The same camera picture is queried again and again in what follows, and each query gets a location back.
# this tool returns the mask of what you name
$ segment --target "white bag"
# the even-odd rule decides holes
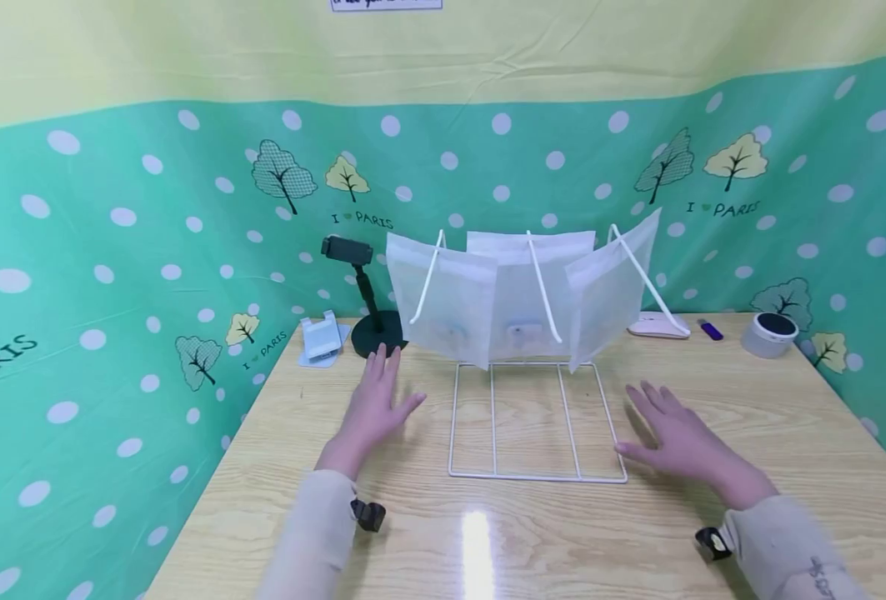
[[[410,324],[435,251],[434,246],[387,233],[386,266],[403,339],[487,370],[497,260],[439,248],[423,310]]]
[[[622,235],[646,273],[662,210]],[[572,373],[639,320],[645,282],[618,239],[571,263],[565,273],[573,294],[568,352]]]
[[[577,258],[587,257],[593,251],[594,240],[595,232],[533,235],[546,298],[557,333],[563,339],[556,342],[539,291],[529,235],[467,233],[467,253],[497,259],[499,264],[489,360],[568,354],[573,299],[565,267]]]

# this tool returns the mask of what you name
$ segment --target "purple usb drive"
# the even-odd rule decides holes
[[[713,324],[706,320],[706,318],[697,318],[696,323],[699,323],[699,327],[706,331],[706,335],[709,336],[710,339],[718,342],[723,339],[723,334],[719,332],[719,329],[713,327]]]

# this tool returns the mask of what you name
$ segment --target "wood grain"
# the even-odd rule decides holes
[[[685,341],[626,334],[596,358],[617,435],[638,437],[626,384],[669,385],[784,493],[808,504],[853,575],[886,599],[886,454],[798,350],[758,359],[739,347],[748,315],[706,317],[724,341],[698,329]],[[301,348],[297,330],[148,600],[252,597],[299,481],[338,428],[363,365],[348,350],[327,371],[300,368]],[[557,435],[556,373],[495,375],[500,470],[572,468],[564,422]],[[637,467],[626,485],[449,477],[453,378],[453,362],[418,347],[404,353],[399,387],[428,400],[360,477],[362,497],[384,504],[388,517],[378,535],[356,535],[340,598],[753,597],[734,563],[708,566],[690,542],[722,517],[706,488]],[[454,466],[487,472],[488,375],[464,367],[460,380]],[[588,400],[595,381],[577,372],[564,384],[579,415],[580,458],[590,474],[617,474],[605,414]]]

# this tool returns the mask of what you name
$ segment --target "paper sign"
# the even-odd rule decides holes
[[[443,0],[329,0],[334,13],[366,11],[437,11]]]

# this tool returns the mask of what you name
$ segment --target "tree sticker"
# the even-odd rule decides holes
[[[809,313],[809,283],[802,277],[766,288],[753,296],[750,306],[760,312],[790,317],[800,331],[808,331],[813,324],[813,315]]]
[[[186,385],[196,392],[203,385],[203,379],[216,385],[216,380],[209,372],[213,370],[219,353],[223,347],[215,340],[201,340],[196,336],[189,338],[179,336],[176,338],[176,352],[179,353],[179,362],[183,365],[183,378]]]
[[[248,340],[249,343],[256,343],[253,340],[253,331],[259,327],[259,318],[246,313],[236,313],[233,315],[233,321],[229,323],[229,330],[226,333],[226,343],[229,346],[235,346],[236,343],[242,343]]]
[[[634,188],[638,192],[653,190],[649,203],[655,203],[656,192],[661,186],[678,182],[693,172],[694,159],[693,153],[689,151],[689,128],[683,127],[641,172]]]
[[[353,202],[356,202],[356,194],[365,194],[369,191],[366,179],[359,175],[356,167],[349,164],[342,154],[336,157],[336,162],[329,167],[329,171],[325,174],[325,184],[330,188],[349,192],[349,197],[353,198]]]
[[[813,335],[813,348],[816,360],[814,367],[823,365],[829,371],[842,373],[846,371],[846,336],[842,333],[826,333],[820,331]]]
[[[710,157],[703,170],[709,175],[726,177],[726,189],[733,185],[733,178],[748,179],[759,177],[766,172],[769,161],[763,157],[763,145],[756,141],[756,135],[749,132],[735,141],[735,144],[720,150]]]
[[[317,188],[312,173],[297,165],[291,152],[280,150],[270,139],[259,144],[259,156],[253,163],[253,181],[264,194],[286,198],[293,215],[299,214],[293,200],[305,198]]]

